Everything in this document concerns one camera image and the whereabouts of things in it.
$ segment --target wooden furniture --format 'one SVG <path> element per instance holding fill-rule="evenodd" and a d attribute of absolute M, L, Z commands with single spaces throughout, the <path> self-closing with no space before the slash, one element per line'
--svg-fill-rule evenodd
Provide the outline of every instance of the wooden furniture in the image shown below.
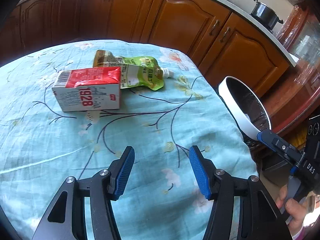
<path fill-rule="evenodd" d="M 8 19 L 0 44 L 12 37 L 0 62 L 76 40 L 151 43 L 188 55 L 213 87 L 231 75 L 258 96 L 289 66 L 253 23 L 215 0 L 27 0 Z"/>
<path fill-rule="evenodd" d="M 28 0 L 21 4 L 21 41 L 24 54 L 50 47 L 52 0 Z"/>
<path fill-rule="evenodd" d="M 180 50 L 199 65 L 229 14 L 211 0 L 153 0 L 140 42 Z"/>
<path fill-rule="evenodd" d="M 273 131 L 284 135 L 305 120 L 320 104 L 320 61 L 300 59 L 261 98 Z"/>
<path fill-rule="evenodd" d="M 0 66 L 23 54 L 20 37 L 20 9 L 21 7 L 17 6 L 12 11 L 0 30 Z"/>
<path fill-rule="evenodd" d="M 82 0 L 53 0 L 52 45 L 63 44 L 79 37 Z"/>
<path fill-rule="evenodd" d="M 310 9 L 305 1 L 296 4 L 293 7 L 291 14 L 276 36 L 285 49 L 289 50 L 290 46 L 294 44 L 301 33 L 309 14 Z"/>
<path fill-rule="evenodd" d="M 288 68 L 273 44 L 244 19 L 232 13 L 199 70 L 212 86 L 233 76 L 262 96 Z"/>
<path fill-rule="evenodd" d="M 81 37 L 139 42 L 152 0 L 84 0 Z"/>

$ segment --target red and white carton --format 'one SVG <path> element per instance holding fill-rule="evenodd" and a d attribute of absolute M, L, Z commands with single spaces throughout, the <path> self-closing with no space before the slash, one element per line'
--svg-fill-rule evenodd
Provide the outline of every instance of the red and white carton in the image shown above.
<path fill-rule="evenodd" d="M 52 90 L 63 112 L 120 108 L 121 67 L 64 70 Z"/>

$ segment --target light blue tablecloth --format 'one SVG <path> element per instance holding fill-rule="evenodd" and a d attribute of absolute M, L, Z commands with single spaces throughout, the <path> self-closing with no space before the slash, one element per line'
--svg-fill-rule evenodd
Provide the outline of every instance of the light blue tablecloth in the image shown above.
<path fill-rule="evenodd" d="M 51 90 L 58 72 L 92 67 L 97 49 L 153 56 L 174 78 L 158 91 L 121 90 L 119 110 L 62 112 Z M 135 149 L 135 163 L 124 195 L 112 203 L 123 240 L 202 239 L 212 202 L 196 184 L 192 145 L 232 176 L 257 174 L 232 116 L 176 50 L 113 40 L 59 45 L 1 67 L 0 91 L 0 204 L 24 239 L 32 238 L 66 177 L 91 177 L 127 145 Z M 238 210 L 236 199 L 231 239 Z"/>

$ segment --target barcode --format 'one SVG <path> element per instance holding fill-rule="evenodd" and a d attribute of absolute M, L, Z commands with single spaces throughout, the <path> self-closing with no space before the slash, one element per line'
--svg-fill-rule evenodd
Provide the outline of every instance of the barcode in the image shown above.
<path fill-rule="evenodd" d="M 56 83 L 54 84 L 55 87 L 65 87 L 67 85 L 68 79 L 70 77 L 72 70 L 64 70 L 62 71 L 58 78 Z"/>

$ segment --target metal screw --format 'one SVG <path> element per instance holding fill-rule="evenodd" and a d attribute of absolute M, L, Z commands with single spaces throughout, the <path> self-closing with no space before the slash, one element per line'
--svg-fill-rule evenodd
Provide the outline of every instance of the metal screw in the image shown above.
<path fill-rule="evenodd" d="M 224 174 L 224 170 L 223 169 L 216 169 L 216 173 L 218 175 L 223 175 Z"/>
<path fill-rule="evenodd" d="M 66 182 L 67 183 L 71 183 L 71 182 L 74 182 L 74 181 L 75 181 L 75 177 L 70 176 L 70 177 L 66 178 Z"/>
<path fill-rule="evenodd" d="M 106 170 L 106 169 L 103 169 L 103 170 L 99 171 L 99 174 L 100 174 L 101 176 L 108 175 L 108 173 L 109 173 L 109 171 Z"/>
<path fill-rule="evenodd" d="M 258 178 L 256 175 L 250 176 L 250 179 L 251 179 L 253 182 L 259 181 L 259 178 Z"/>

